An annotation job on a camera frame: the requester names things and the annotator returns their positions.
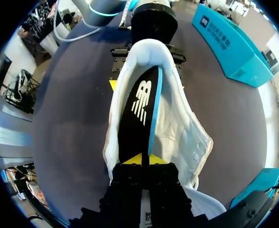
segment clothing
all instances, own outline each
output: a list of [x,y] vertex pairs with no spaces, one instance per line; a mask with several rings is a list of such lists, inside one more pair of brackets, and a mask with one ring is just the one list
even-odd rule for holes
[[[66,38],[69,34],[68,29],[64,26],[63,23],[59,23],[56,27],[56,30],[60,37]],[[39,44],[43,47],[50,55],[54,55],[58,49],[58,45],[61,41],[58,40],[54,34],[54,31],[51,31]]]
[[[33,34],[33,39],[40,43],[51,31],[53,31],[54,17],[47,18],[51,12],[52,5],[45,1],[37,6],[29,14],[27,20],[22,23],[25,31],[30,31]],[[57,14],[56,25],[61,22],[61,17]]]

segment shoe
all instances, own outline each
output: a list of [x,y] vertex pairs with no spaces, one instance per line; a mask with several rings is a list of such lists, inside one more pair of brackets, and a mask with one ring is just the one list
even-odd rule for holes
[[110,180],[117,163],[142,153],[173,162],[181,184],[193,185],[212,147],[213,140],[189,106],[167,47],[154,39],[135,43],[110,107],[103,149]]

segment screw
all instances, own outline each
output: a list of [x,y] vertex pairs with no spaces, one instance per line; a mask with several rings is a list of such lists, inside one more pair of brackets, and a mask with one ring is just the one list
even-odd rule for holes
[[250,209],[247,213],[248,217],[253,218],[255,215],[255,210],[254,209]]
[[239,202],[238,206],[239,206],[239,208],[245,208],[246,205],[247,205],[246,202],[242,200],[241,202]]

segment white shoe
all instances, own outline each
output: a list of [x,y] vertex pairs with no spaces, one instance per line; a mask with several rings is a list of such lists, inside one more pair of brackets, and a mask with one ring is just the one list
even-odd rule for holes
[[154,142],[149,150],[176,165],[183,186],[193,185],[212,150],[213,141],[188,104],[169,50],[153,39],[141,40],[132,46],[113,93],[103,149],[110,180],[114,166],[120,162],[118,133],[127,99],[139,77],[153,66],[162,71],[162,87],[155,132],[152,132]]

